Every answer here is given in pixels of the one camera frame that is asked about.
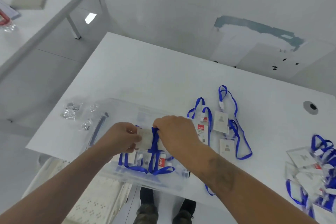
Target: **teal paint patch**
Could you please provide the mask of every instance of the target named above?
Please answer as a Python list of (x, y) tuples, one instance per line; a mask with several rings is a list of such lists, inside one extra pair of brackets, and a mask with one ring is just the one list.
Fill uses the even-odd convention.
[(293, 32), (289, 32), (279, 28), (272, 28), (262, 23), (249, 21), (246, 19), (240, 19), (233, 16), (223, 15), (221, 17), (218, 17), (216, 19), (214, 27), (221, 28), (225, 24), (248, 27), (249, 29), (257, 31), (259, 33), (271, 34), (277, 38), (286, 41), (291, 46), (293, 46), (294, 47), (293, 52), (295, 52), (300, 47), (300, 45), (305, 42), (304, 39), (295, 36)]

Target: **foot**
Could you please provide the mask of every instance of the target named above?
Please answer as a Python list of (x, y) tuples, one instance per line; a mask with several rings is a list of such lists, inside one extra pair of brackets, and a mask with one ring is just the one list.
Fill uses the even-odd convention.
[(195, 212), (195, 208), (196, 208), (196, 202), (195, 201), (185, 199), (183, 201), (183, 204), (182, 204), (181, 208), (180, 208), (180, 211), (185, 210), (188, 213), (190, 213), (191, 216), (193, 216), (194, 212)]
[(154, 204), (154, 194), (152, 189), (141, 187), (140, 189), (141, 204)]

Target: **person's left hand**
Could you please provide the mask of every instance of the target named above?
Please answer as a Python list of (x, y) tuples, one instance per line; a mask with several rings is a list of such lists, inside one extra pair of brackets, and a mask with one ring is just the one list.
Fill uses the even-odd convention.
[(136, 126), (128, 122), (118, 122), (98, 140), (94, 147), (112, 158), (122, 152), (132, 153), (135, 143), (140, 141), (141, 136), (137, 135)]

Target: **transparent plastic box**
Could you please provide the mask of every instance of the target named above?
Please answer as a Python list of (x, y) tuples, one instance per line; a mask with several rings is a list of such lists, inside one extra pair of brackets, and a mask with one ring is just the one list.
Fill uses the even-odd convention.
[[(97, 106), (93, 124), (86, 135), (87, 147), (83, 151), (97, 142), (117, 122), (130, 122), (139, 127), (151, 128), (156, 118), (172, 115), (165, 111), (114, 98), (99, 101)], [(154, 189), (162, 190), (166, 188), (180, 191), (189, 177), (189, 171), (176, 159), (169, 159), (169, 162), (175, 168), (175, 171), (156, 176), (119, 166), (117, 161), (106, 164), (103, 171), (108, 172), (113, 179), (123, 182), (144, 185)]]

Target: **person's right hand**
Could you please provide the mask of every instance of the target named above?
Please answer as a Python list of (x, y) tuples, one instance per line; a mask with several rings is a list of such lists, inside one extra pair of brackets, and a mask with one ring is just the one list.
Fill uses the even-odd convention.
[(186, 152), (201, 144), (194, 124), (190, 119), (182, 116), (165, 116), (158, 118), (153, 123), (158, 128), (158, 134), (168, 152), (181, 161)]

